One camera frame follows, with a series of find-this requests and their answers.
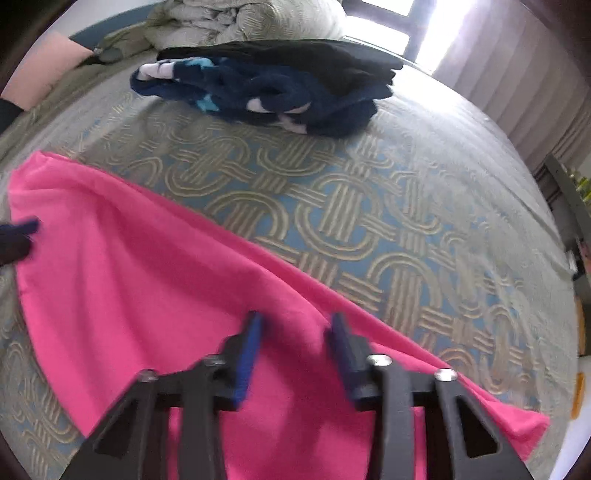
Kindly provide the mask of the grey desk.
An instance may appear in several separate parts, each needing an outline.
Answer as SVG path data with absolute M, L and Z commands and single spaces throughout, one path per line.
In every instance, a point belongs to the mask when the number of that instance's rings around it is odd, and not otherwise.
M 552 154 L 534 178 L 548 204 L 564 244 L 573 280 L 590 274 L 590 211 L 578 190 L 576 176 Z

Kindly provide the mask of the navy star fleece garment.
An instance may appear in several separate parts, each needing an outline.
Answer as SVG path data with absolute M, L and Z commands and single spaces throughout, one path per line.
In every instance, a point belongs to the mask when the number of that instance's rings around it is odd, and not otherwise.
M 365 129 L 377 114 L 376 102 L 392 94 L 387 82 L 374 80 L 332 93 L 315 75 L 293 67 L 223 57 L 146 63 L 131 75 L 130 87 L 224 121 L 331 138 Z

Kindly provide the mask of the orange stool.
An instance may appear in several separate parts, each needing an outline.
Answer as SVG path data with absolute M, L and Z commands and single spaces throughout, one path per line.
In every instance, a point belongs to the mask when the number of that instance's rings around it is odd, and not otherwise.
M 582 304 L 579 297 L 575 297 L 575 306 L 576 306 L 577 327 L 578 327 L 577 352 L 578 352 L 578 356 L 582 357 L 585 355 L 585 351 L 586 351 L 586 325 L 585 325 L 585 314 L 584 314 L 583 304 Z M 580 415 L 580 411 L 582 409 L 583 400 L 584 400 L 585 387 L 586 387 L 586 376 L 584 373 L 578 373 L 576 375 L 573 404 L 572 404 L 572 409 L 571 409 L 571 414 L 570 414 L 571 420 L 576 420 Z

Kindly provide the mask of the blue headboard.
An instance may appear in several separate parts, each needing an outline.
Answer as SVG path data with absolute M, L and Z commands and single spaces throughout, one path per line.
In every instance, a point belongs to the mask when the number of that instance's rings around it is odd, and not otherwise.
M 69 39 L 93 50 L 108 34 L 145 21 L 156 4 L 157 1 L 115 1 L 113 7 L 101 10 L 97 19 L 72 33 Z

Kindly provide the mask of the window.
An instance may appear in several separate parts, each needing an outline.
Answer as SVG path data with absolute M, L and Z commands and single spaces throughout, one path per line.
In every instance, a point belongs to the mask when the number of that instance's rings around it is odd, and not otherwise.
M 379 47 L 433 74 L 475 1 L 343 1 L 346 35 Z

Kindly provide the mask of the pink pillow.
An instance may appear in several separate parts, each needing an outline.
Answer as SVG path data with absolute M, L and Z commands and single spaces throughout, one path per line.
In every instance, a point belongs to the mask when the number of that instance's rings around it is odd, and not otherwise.
M 29 111 L 49 94 L 66 73 L 92 55 L 92 50 L 60 33 L 43 34 L 12 74 L 1 98 Z

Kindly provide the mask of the black folded garment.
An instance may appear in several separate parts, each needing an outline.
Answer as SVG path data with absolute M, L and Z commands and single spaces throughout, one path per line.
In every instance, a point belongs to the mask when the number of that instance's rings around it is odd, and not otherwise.
M 159 60 L 221 57 L 253 64 L 284 66 L 310 73 L 332 94 L 345 96 L 370 87 L 388 87 L 403 69 L 400 58 L 360 43 L 329 40 L 235 41 L 212 46 L 172 47 Z

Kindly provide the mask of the pink pants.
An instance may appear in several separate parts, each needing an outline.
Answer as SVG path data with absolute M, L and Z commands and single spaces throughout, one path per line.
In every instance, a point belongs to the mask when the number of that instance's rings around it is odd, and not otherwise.
M 270 320 L 245 413 L 222 422 L 235 479 L 358 479 L 370 418 L 346 402 L 324 330 L 341 311 L 404 366 L 442 361 L 355 301 L 280 257 L 138 185 L 48 152 L 10 176 L 12 216 L 37 216 L 17 266 L 36 358 L 74 425 L 88 433 L 144 368 L 170 373 L 238 330 Z

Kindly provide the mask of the grey rolled duvet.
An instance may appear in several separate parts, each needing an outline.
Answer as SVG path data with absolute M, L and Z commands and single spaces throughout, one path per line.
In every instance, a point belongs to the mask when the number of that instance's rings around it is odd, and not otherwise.
M 149 13 L 144 35 L 157 50 L 233 41 L 341 39 L 339 1 L 163 1 Z

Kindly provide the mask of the olive green pillow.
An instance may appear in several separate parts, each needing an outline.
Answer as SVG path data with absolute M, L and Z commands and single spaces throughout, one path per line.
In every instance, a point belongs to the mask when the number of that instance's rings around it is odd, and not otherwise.
M 152 48 L 140 22 L 107 34 L 94 48 L 94 57 L 101 64 L 112 64 Z

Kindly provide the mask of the patterned bed cover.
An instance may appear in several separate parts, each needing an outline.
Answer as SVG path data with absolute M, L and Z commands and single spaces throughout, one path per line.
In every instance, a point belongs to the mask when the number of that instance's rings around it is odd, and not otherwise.
M 76 69 L 2 134 L 2 217 L 14 218 L 11 174 L 36 152 L 158 194 L 456 368 L 548 478 L 575 388 L 574 290 L 553 215 L 497 125 L 412 68 L 348 139 L 228 123 L 133 92 L 150 60 Z M 33 478 L 56 479 L 84 433 L 36 358 L 17 266 L 1 273 L 1 430 Z

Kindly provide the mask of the beige curtain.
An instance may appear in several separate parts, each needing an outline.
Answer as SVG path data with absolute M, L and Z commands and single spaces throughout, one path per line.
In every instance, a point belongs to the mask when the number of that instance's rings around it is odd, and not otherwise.
M 590 82 L 519 1 L 477 1 L 434 72 L 506 134 L 528 168 L 590 158 Z

